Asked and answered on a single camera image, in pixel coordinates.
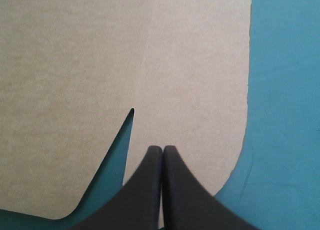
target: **cardboard sheet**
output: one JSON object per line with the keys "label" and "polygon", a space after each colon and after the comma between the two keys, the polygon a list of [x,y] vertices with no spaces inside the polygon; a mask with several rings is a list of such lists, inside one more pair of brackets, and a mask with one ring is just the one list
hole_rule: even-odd
{"label": "cardboard sheet", "polygon": [[0,209],[75,209],[133,106],[153,4],[0,0]]}
{"label": "cardboard sheet", "polygon": [[242,148],[251,0],[0,0],[0,209],[77,206],[135,109],[125,178],[174,144],[215,194]]}
{"label": "cardboard sheet", "polygon": [[176,145],[203,186],[228,179],[247,122],[251,0],[156,0],[126,179],[149,145]]}

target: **black object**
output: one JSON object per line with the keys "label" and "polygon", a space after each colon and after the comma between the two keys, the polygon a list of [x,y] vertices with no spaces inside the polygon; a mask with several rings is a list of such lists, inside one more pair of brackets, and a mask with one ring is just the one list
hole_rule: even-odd
{"label": "black object", "polygon": [[165,230],[257,230],[201,186],[175,146],[150,146],[116,196],[71,230],[157,230],[161,183]]}
{"label": "black object", "polygon": [[165,147],[162,164],[165,230],[256,230],[201,186],[174,146]]}
{"label": "black object", "polygon": [[157,230],[162,149],[150,146],[124,187],[102,208],[70,230]]}

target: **blue-green background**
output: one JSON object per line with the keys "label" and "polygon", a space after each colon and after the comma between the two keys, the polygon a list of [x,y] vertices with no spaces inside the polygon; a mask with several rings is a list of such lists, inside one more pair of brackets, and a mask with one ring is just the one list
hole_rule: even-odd
{"label": "blue-green background", "polygon": [[[263,230],[318,230],[320,0],[252,0],[250,35],[243,149],[216,198]],[[0,229],[63,230],[106,203],[122,186],[132,119],[131,112],[70,216],[0,211]]]}

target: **teal floor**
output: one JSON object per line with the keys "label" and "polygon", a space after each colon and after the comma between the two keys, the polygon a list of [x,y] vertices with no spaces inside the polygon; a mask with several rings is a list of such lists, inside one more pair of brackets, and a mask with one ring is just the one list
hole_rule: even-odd
{"label": "teal floor", "polygon": [[[262,230],[320,229],[320,0],[252,0],[248,124],[215,196]],[[130,113],[78,208],[50,221],[0,211],[1,230],[63,230],[121,188]]]}

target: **brown cardboard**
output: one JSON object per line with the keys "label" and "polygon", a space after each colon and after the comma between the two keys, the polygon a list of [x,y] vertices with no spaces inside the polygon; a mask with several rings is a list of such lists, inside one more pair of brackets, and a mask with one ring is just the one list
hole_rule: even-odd
{"label": "brown cardboard", "polygon": [[215,194],[242,147],[251,0],[0,0],[0,209],[77,206],[135,109],[125,179],[176,145]]}
{"label": "brown cardboard", "polygon": [[217,193],[247,122],[251,0],[156,0],[137,89],[125,179],[149,145],[176,145]]}
{"label": "brown cardboard", "polygon": [[0,209],[75,209],[133,106],[153,4],[0,0]]}

